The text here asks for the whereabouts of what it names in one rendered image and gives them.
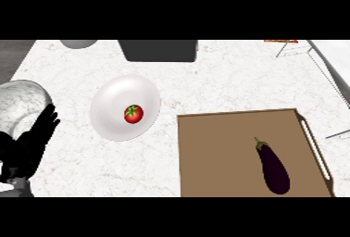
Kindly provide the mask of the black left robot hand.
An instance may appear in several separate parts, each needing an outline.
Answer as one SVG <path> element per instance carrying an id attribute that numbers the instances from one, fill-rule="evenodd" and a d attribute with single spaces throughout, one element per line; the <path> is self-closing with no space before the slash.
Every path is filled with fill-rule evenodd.
<path id="1" fill-rule="evenodd" d="M 55 105 L 49 104 L 31 129 L 21 134 L 18 139 L 0 131 L 0 182 L 6 183 L 13 178 L 32 177 L 59 123 Z"/>

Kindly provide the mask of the brown tray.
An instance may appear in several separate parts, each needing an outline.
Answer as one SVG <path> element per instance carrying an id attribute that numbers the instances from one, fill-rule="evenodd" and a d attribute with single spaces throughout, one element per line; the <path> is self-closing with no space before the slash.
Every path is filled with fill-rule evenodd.
<path id="1" fill-rule="evenodd" d="M 289 177 L 286 196 L 334 195 L 332 177 L 306 118 L 291 109 L 177 118 L 180 194 L 269 196 L 255 144 L 269 144 Z"/>

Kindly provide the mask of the white marble bowl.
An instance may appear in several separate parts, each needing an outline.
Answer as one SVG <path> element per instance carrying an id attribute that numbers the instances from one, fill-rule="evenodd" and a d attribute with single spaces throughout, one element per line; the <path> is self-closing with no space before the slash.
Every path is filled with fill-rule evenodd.
<path id="1" fill-rule="evenodd" d="M 30 130 L 40 113 L 52 103 L 43 86 L 28 80 L 0 85 L 0 131 L 13 139 Z"/>

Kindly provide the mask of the red tomato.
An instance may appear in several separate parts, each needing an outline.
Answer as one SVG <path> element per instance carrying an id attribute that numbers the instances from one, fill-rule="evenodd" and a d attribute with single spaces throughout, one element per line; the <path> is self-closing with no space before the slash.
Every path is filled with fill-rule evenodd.
<path id="1" fill-rule="evenodd" d="M 139 105 L 130 105 L 124 110 L 124 120 L 130 124 L 140 122 L 143 118 L 143 109 Z"/>

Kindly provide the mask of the white oval plate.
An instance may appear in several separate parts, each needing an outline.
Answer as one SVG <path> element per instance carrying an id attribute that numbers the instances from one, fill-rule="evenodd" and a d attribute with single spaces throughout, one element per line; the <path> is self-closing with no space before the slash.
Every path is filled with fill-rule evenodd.
<path id="1" fill-rule="evenodd" d="M 136 124 L 124 120 L 130 105 L 143 109 L 143 118 Z M 146 78 L 128 75 L 111 80 L 99 89 L 90 106 L 90 122 L 102 138 L 120 142 L 139 137 L 157 121 L 159 105 L 159 92 Z"/>

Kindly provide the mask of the grey round object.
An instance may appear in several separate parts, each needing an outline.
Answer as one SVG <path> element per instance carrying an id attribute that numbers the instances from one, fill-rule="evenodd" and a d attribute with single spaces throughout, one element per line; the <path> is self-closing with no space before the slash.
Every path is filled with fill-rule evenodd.
<path id="1" fill-rule="evenodd" d="M 62 40 L 62 44 L 69 49 L 84 49 L 96 43 L 96 40 Z"/>

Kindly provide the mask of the dark grey appliance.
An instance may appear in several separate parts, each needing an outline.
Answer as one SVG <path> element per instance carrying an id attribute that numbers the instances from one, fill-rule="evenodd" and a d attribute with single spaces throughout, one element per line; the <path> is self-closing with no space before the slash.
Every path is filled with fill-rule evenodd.
<path id="1" fill-rule="evenodd" d="M 196 40 L 118 40 L 131 62 L 195 62 Z"/>

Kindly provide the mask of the dark purple eggplant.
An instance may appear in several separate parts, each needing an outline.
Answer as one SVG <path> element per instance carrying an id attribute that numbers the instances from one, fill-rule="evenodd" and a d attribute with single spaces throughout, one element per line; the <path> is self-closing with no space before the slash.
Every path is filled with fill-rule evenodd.
<path id="1" fill-rule="evenodd" d="M 269 190 L 276 194 L 285 194 L 289 191 L 289 177 L 284 163 L 276 156 L 269 144 L 254 138 L 255 151 L 261 160 L 263 174 Z"/>

